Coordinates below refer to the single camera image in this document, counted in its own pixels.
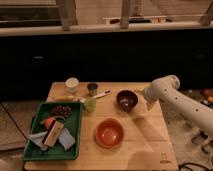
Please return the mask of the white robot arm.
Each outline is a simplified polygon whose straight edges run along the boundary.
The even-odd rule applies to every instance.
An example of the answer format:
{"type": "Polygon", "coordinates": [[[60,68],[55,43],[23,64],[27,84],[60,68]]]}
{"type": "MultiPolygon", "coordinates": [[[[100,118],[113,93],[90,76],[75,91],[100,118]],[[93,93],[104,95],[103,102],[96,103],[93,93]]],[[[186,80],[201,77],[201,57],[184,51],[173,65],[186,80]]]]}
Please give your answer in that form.
{"type": "Polygon", "coordinates": [[[171,105],[209,136],[213,136],[213,109],[183,95],[178,91],[179,87],[179,78],[168,75],[153,80],[142,90],[142,95],[149,105],[157,100],[171,105]]]}

